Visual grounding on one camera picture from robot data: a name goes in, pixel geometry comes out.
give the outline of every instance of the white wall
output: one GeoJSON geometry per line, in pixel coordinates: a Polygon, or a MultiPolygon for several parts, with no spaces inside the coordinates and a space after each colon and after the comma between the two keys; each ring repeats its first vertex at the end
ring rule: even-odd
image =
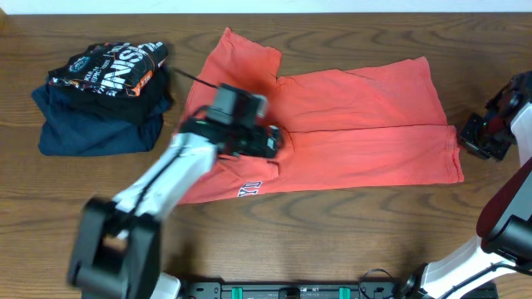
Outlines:
{"type": "Polygon", "coordinates": [[[532,12],[532,0],[0,0],[7,14],[532,12]]]}

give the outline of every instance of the red cloth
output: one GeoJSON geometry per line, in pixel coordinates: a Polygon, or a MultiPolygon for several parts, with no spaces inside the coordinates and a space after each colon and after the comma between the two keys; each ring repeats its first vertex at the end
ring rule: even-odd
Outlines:
{"type": "MultiPolygon", "coordinates": [[[[275,159],[218,161],[181,203],[464,180],[456,130],[447,125],[424,57],[277,78],[281,56],[225,30],[199,78],[267,96],[265,123],[283,130],[285,146],[275,159]]],[[[195,82],[185,116],[211,104],[215,93],[195,82]]]]}

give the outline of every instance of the wooden table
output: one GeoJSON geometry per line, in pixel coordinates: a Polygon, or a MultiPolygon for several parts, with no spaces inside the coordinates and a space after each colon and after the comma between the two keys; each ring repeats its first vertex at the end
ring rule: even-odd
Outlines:
{"type": "MultiPolygon", "coordinates": [[[[150,153],[46,157],[44,118],[30,93],[47,71],[95,42],[164,41],[169,63],[198,74],[225,27],[283,52],[279,75],[381,66],[426,56],[451,125],[511,77],[532,69],[530,14],[151,15],[8,17],[0,36],[0,297],[78,298],[65,283],[80,208],[110,197],[162,153],[191,82],[150,153]]],[[[357,280],[385,268],[405,277],[475,233],[484,204],[519,168],[461,152],[463,184],[272,194],[178,207],[165,224],[173,274],[225,280],[357,280]]],[[[499,281],[504,298],[532,297],[532,281],[499,281]]]]}

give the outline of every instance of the shirt logo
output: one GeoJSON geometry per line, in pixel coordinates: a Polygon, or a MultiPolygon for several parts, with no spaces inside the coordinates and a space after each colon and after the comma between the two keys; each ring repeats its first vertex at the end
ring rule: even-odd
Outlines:
{"type": "Polygon", "coordinates": [[[85,67],[85,65],[87,64],[87,62],[89,62],[89,57],[87,57],[87,56],[80,57],[78,60],[76,60],[76,62],[72,63],[72,64],[68,67],[68,71],[69,71],[69,72],[79,72],[80,69],[82,69],[83,67],[85,67]]]}
{"type": "Polygon", "coordinates": [[[244,184],[244,186],[240,187],[239,197],[258,194],[260,185],[262,184],[263,182],[249,182],[244,184]]]}

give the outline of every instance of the black cloth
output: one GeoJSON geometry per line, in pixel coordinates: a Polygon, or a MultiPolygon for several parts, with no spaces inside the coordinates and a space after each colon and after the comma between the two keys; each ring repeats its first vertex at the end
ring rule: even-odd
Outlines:
{"type": "Polygon", "coordinates": [[[91,91],[80,91],[71,86],[50,86],[50,91],[64,95],[55,97],[54,101],[69,105],[75,110],[141,125],[167,92],[169,83],[170,74],[163,66],[142,88],[137,97],[106,96],[91,91]]]}
{"type": "Polygon", "coordinates": [[[39,150],[45,155],[99,156],[149,151],[163,125],[162,113],[171,106],[163,95],[142,125],[79,111],[65,105],[71,94],[50,89],[48,84],[32,93],[47,118],[42,126],[39,150]]]}
{"type": "Polygon", "coordinates": [[[48,75],[55,86],[74,86],[108,96],[139,96],[167,56],[162,42],[94,44],[48,75]]]}

